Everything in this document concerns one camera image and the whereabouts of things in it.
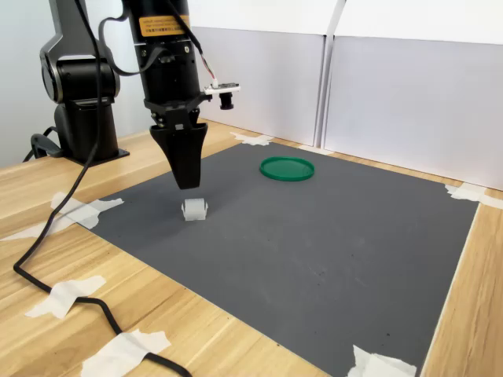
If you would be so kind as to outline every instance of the small white object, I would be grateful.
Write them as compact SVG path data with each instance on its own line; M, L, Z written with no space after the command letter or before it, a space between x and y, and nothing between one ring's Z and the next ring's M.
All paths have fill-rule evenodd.
M324 156L331 155L333 153L332 151L327 151L326 149L310 147L309 145L301 145L301 146L299 146L299 149L302 149L303 151L317 153L319 155L324 155Z
M40 317L52 313L56 318L62 320L78 297L92 295L105 282L103 276L93 276L85 280L56 283L49 296L24 315L26 317Z
M56 192L50 204L51 208L56 208L63 201L65 196L66 194L64 192ZM108 201L95 200L92 203L85 204L79 202L77 199L71 198L61 209L61 216L54 219L47 235L60 232L61 230L66 229L68 226L75 224L76 222L88 229L92 229L99 222L98 215L101 212L103 212L104 210L109 210L113 207L117 207L122 203L124 203L122 199L115 199ZM32 226L31 228L22 230L21 232L3 238L0 241L38 237L45 226L46 223L42 222L40 224Z
M185 221L206 220L207 203L204 199L185 199L182 212Z
M496 199L485 194L486 188L482 186L463 183L460 187L446 185L447 193L453 199L466 199L472 202L480 202L486 206L503 210L503 200Z
M138 329L118 334L95 355L83 362L82 377L120 377L135 369L149 352L169 347L164 331L143 334Z
M269 145L270 140L274 139L272 136L260 135L260 136L244 136L241 134L236 134L235 132L231 132L232 135L236 137L236 140L242 140L241 144L250 144L250 145Z
M355 366L347 377L414 377L416 367L399 359L367 353L353 346Z

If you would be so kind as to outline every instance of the white board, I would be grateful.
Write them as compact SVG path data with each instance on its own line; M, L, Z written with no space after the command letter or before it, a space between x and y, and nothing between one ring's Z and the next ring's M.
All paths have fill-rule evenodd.
M503 189L503 46L336 37L324 147Z
M335 0L189 0L193 26L324 35Z
M502 0L350 0L338 36L503 44Z
M220 82L238 82L234 109L218 96L201 117L261 134L313 145L324 37L195 27ZM202 86L211 82L198 58Z

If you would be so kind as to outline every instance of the dark gray mat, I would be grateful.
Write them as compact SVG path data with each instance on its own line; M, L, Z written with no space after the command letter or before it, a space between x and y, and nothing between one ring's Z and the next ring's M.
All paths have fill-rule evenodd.
M308 181L263 177L270 156L316 166ZM206 221L185 222L204 197ZM444 185L283 145L203 160L201 187L171 174L110 196L92 231L334 376L353 345L421 367L477 203Z

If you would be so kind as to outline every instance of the white wall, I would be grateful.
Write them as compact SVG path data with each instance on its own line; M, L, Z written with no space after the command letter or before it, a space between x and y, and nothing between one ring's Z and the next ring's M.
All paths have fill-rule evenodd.
M21 162L30 151L30 136L53 125L55 105L44 90L39 59L40 47L52 34L48 2L2 3L0 167Z
M220 99L201 104L201 117L306 145L314 141L324 37L195 27L220 82L238 82L234 109ZM199 81L211 78L200 58Z
M503 1L349 0L336 35L503 44Z
M337 0L189 0L193 26L324 35Z
M338 37L325 148L503 189L503 46Z

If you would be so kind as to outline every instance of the masking tape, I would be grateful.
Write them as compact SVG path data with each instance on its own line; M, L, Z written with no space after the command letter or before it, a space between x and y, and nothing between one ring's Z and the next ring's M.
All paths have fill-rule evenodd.
M93 276L85 280L69 280L54 284L49 296L25 313L26 317L40 317L52 313L62 320L78 297L92 295L106 280L103 276Z
M355 366L347 377L414 377L416 367L399 359L367 353L353 346Z
M136 368L149 352L169 347L164 331L143 334L139 330L123 332L94 356L83 362L82 377L120 377Z
M56 208L63 198L66 196L64 192L57 192L54 194L53 200L51 201L51 208ZM55 218L53 224L51 225L47 235L60 232L66 229L68 226L78 222L80 225L85 226L88 229L94 228L98 220L98 215L104 210L109 210L110 208L116 207L124 203L122 199L115 200L95 200L92 203L85 204L79 202L77 199L71 198L61 209L61 216ZM28 237L38 237L46 226L45 222L32 226L31 228L22 230L21 232L15 233L11 236L1 239L0 241L8 240L18 240L20 238Z
M486 206L503 210L503 200L495 199L485 194L486 188L482 186L464 183L460 187L446 185L447 193L454 199L466 199L472 202L480 202Z
M206 220L207 203L204 199L185 199L182 213L185 221Z
M241 144L250 144L250 145L269 145L270 140L274 139L272 136L260 135L256 137L244 136L241 134L236 134L235 132L231 132L232 135L235 136L236 140L242 140Z
M333 153L332 151L327 151L326 149L310 147L309 145L301 145L301 146L299 146L299 149L302 149L303 151L317 153L319 155L324 155L324 156L331 155Z

